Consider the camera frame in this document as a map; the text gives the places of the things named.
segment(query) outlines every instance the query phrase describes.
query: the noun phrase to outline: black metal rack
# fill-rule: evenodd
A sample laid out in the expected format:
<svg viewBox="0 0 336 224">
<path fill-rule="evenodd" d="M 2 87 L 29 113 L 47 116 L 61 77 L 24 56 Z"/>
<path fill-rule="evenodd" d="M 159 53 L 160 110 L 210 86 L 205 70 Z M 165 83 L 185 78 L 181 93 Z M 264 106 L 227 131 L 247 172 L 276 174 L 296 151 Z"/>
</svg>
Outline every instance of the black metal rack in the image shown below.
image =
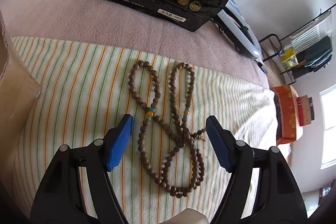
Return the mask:
<svg viewBox="0 0 336 224">
<path fill-rule="evenodd" d="M 267 62 L 270 61 L 273 66 L 276 68 L 276 70 L 278 70 L 279 72 L 279 76 L 282 78 L 283 82 L 286 84 L 286 79 L 284 77 L 284 74 L 288 75 L 288 78 L 290 79 L 290 83 L 288 85 L 294 84 L 296 82 L 296 80 L 293 78 L 292 74 L 290 73 L 290 70 L 286 70 L 286 68 L 283 66 L 280 56 L 284 55 L 284 46 L 282 44 L 282 41 L 285 40 L 286 38 L 290 37 L 292 34 L 294 34 L 295 32 L 301 30 L 302 28 L 304 28 L 305 26 L 307 26 L 308 24 L 314 22 L 315 20 L 317 20 L 320 16 L 324 15 L 325 13 L 331 11 L 332 8 L 334 8 L 336 6 L 336 4 L 332 5 L 329 9 L 325 10 L 323 13 L 320 13 L 317 17 L 315 17 L 314 19 L 312 19 L 311 21 L 307 22 L 305 25 L 301 26 L 300 28 L 296 29 L 294 32 L 291 32 L 290 34 L 286 35 L 283 38 L 279 38 L 276 34 L 272 33 L 269 34 L 268 36 L 264 37 L 263 39 L 261 39 L 259 41 L 259 44 L 268 40 L 270 45 L 272 46 L 272 49 L 274 50 L 274 54 L 269 55 L 263 48 L 262 49 L 262 55 L 263 55 L 263 62 Z M 275 37 L 276 40 L 278 41 L 279 47 L 276 47 L 274 42 L 272 41 L 272 37 Z M 282 64 L 281 67 L 279 67 L 279 65 L 277 65 L 277 63 L 273 60 L 274 57 L 277 57 L 279 60 L 279 63 Z"/>
</svg>

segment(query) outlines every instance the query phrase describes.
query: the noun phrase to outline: wooden bead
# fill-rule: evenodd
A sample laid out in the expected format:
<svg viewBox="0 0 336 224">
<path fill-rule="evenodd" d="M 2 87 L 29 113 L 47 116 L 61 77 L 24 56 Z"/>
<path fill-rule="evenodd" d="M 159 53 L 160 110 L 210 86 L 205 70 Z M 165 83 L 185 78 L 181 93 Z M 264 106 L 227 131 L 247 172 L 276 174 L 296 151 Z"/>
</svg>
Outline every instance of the wooden bead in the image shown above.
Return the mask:
<svg viewBox="0 0 336 224">
<path fill-rule="evenodd" d="M 165 190 L 166 192 L 170 192 L 171 186 L 169 184 L 166 184 Z"/>
<path fill-rule="evenodd" d="M 154 179 L 154 182 L 155 182 L 156 184 L 160 184 L 160 183 L 161 183 L 161 179 L 160 179 L 160 178 L 156 178 L 156 179 Z"/>
<path fill-rule="evenodd" d="M 155 115 L 153 117 L 153 120 L 156 121 L 156 122 L 159 122 L 161 120 L 160 116 L 159 115 Z"/>
<path fill-rule="evenodd" d="M 141 152 L 140 157 L 141 158 L 147 158 L 147 153 L 146 152 Z"/>
<path fill-rule="evenodd" d="M 151 176 L 154 173 L 153 168 L 147 169 L 147 173 Z"/>
<path fill-rule="evenodd" d="M 179 143 L 180 141 L 181 141 L 181 138 L 178 137 L 178 136 L 174 139 L 174 142 L 176 142 L 176 143 Z"/>
<path fill-rule="evenodd" d="M 148 159 L 147 158 L 141 158 L 141 163 L 144 164 L 148 164 Z"/>
<path fill-rule="evenodd" d="M 144 164 L 143 167 L 146 169 L 146 170 L 149 170 L 151 168 L 151 165 L 150 164 Z"/>
</svg>

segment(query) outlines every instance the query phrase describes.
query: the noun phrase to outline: striped towel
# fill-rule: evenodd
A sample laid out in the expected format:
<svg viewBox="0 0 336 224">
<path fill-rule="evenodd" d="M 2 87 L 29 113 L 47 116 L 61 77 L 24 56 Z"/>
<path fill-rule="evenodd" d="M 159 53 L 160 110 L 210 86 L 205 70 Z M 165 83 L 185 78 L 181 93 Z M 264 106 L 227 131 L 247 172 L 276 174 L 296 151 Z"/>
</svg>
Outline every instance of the striped towel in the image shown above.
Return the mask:
<svg viewBox="0 0 336 224">
<path fill-rule="evenodd" d="M 193 208 L 211 220 L 224 194 L 229 174 L 219 166 L 206 141 L 197 141 L 204 156 L 205 179 L 188 198 L 172 198 L 162 191 L 141 167 L 137 138 L 144 118 L 128 91 L 128 75 L 138 60 L 149 61 L 159 73 L 162 98 L 157 113 L 173 126 L 169 106 L 170 71 L 176 60 L 146 52 L 105 45 L 36 37 L 13 37 L 14 46 L 42 91 L 26 121 L 18 143 L 14 166 L 14 198 L 29 215 L 34 196 L 48 164 L 58 147 L 86 146 L 115 127 L 125 113 L 134 117 L 134 134 L 123 158 L 110 179 L 129 223 L 160 223 L 185 208 Z M 252 147 L 268 149 L 275 145 L 276 110 L 274 93 L 242 79 L 194 66 L 195 90 L 188 125 L 192 132 L 204 128 L 209 115 L 215 115 L 223 128 Z M 184 110 L 187 79 L 185 70 L 176 79 L 177 105 Z M 147 71 L 137 73 L 136 87 L 150 104 L 154 91 Z M 157 172 L 163 158 L 173 148 L 162 129 L 151 123 L 146 151 Z M 188 185 L 192 173 L 190 151 L 182 149 L 175 157 L 169 181 Z M 85 168 L 81 182 L 87 211 L 95 216 Z M 258 180 L 253 173 L 244 216 L 251 213 Z"/>
</svg>

